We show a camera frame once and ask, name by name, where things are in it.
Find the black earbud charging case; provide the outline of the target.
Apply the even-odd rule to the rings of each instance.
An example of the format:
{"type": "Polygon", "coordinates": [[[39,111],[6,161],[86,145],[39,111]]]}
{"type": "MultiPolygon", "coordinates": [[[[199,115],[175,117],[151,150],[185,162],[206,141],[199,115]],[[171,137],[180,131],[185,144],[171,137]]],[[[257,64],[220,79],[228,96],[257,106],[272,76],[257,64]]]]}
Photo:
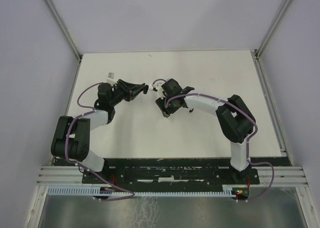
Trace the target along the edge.
{"type": "Polygon", "coordinates": [[[144,87],[143,87],[143,93],[147,94],[148,90],[149,90],[149,86],[147,84],[145,84],[144,87]]]}

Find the white earbud charging case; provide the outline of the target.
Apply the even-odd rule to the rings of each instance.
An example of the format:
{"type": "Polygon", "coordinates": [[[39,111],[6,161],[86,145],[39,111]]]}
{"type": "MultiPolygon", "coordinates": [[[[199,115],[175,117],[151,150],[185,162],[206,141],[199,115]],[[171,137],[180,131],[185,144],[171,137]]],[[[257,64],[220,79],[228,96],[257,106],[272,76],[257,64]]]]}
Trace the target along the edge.
{"type": "Polygon", "coordinates": [[[148,84],[148,90],[149,91],[156,91],[157,89],[155,88],[155,86],[152,83],[148,84]]]}

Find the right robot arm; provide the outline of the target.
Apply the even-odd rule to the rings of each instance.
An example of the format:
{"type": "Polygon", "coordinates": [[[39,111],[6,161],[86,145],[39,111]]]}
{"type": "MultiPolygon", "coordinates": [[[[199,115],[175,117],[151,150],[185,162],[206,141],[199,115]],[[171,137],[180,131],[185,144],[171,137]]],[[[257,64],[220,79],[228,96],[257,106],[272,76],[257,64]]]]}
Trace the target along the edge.
{"type": "Polygon", "coordinates": [[[182,88],[174,79],[157,79],[151,86],[159,94],[155,103],[165,118],[179,108],[200,110],[215,116],[223,135],[230,141],[230,179],[234,183],[242,183],[247,179],[252,167],[249,140],[258,128],[254,116],[240,96],[221,99],[197,92],[193,87],[182,88]]]}

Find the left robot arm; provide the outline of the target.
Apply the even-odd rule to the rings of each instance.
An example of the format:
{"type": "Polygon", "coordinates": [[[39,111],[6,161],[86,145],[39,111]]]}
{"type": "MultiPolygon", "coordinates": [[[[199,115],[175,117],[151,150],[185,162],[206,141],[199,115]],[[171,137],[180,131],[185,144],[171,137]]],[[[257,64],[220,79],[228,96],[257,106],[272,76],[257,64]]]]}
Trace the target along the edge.
{"type": "Polygon", "coordinates": [[[77,99],[78,106],[90,109],[76,117],[61,116],[58,119],[51,154],[78,165],[87,171],[93,171],[93,177],[100,183],[110,179],[111,171],[106,168],[106,160],[90,149],[91,131],[112,122],[115,106],[121,101],[130,102],[138,94],[148,92],[145,83],[132,84],[121,79],[93,84],[81,92],[77,99]],[[91,88],[97,87],[97,100],[93,106],[80,104],[80,98],[91,88]]]}

